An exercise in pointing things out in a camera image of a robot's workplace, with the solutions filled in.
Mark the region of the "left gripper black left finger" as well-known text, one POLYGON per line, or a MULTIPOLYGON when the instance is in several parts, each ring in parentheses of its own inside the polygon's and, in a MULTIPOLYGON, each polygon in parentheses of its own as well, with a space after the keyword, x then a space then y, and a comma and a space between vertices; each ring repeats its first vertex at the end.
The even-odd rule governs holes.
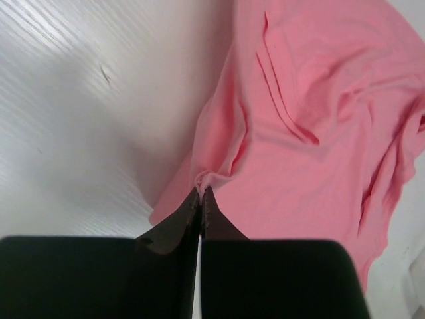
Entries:
POLYGON ((190 318, 201 226, 190 192, 137 238, 1 239, 2 318, 190 318))

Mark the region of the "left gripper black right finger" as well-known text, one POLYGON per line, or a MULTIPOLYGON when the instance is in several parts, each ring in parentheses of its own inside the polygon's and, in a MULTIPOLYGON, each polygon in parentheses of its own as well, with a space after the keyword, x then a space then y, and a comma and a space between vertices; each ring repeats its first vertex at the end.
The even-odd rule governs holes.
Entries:
POLYGON ((202 200, 203 318, 370 318, 347 251, 328 240, 254 240, 202 200))

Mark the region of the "light pink t shirt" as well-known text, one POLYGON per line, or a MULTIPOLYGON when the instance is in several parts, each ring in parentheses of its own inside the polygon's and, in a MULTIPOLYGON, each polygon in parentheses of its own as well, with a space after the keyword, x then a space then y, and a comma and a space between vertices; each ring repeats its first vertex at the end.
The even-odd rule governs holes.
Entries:
POLYGON ((150 215, 208 187, 252 239, 332 239, 362 286, 424 151, 424 42, 386 1, 235 1, 194 142, 150 215))

